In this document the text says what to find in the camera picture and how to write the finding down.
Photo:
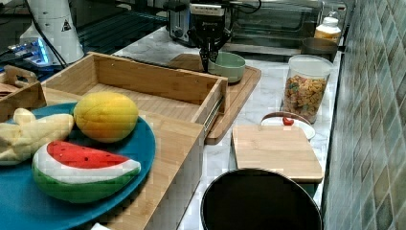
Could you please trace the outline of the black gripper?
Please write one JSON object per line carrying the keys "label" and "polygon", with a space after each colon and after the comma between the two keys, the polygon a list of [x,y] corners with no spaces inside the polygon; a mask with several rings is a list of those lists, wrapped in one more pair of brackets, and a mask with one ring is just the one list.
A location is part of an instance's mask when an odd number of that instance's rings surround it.
{"label": "black gripper", "polygon": [[208,71],[209,60],[215,62],[218,51],[230,39],[231,31],[226,28],[226,9],[223,2],[190,2],[192,26],[189,38],[200,48],[203,70]]}

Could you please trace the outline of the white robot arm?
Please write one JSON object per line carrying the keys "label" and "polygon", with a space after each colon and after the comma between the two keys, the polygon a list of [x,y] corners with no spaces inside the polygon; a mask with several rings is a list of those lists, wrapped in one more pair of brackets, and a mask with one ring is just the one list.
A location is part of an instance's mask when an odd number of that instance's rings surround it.
{"label": "white robot arm", "polygon": [[[25,0],[25,3],[32,25],[20,39],[34,46],[28,62],[45,67],[66,65],[84,57],[68,0]],[[164,8],[190,12],[188,38],[200,49],[202,65],[207,67],[231,37],[225,25],[226,3],[223,0],[169,0]]]}

